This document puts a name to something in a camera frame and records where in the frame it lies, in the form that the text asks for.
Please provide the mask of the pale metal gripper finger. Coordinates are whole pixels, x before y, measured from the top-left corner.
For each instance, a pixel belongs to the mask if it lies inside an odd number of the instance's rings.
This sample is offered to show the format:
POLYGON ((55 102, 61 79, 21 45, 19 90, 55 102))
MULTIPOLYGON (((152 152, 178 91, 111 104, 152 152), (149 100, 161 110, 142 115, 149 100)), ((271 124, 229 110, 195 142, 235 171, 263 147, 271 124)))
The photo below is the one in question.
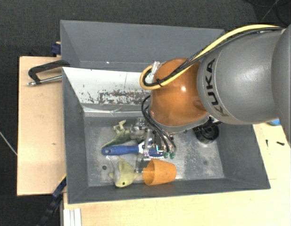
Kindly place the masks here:
POLYGON ((138 156, 136 160, 136 165, 135 165, 135 172, 142 173, 143 169, 147 167, 150 161, 151 161, 151 158, 144 158, 143 156, 142 157, 138 156))
POLYGON ((152 147, 152 136, 147 135, 141 144, 141 151, 143 153, 148 152, 151 147, 152 147))

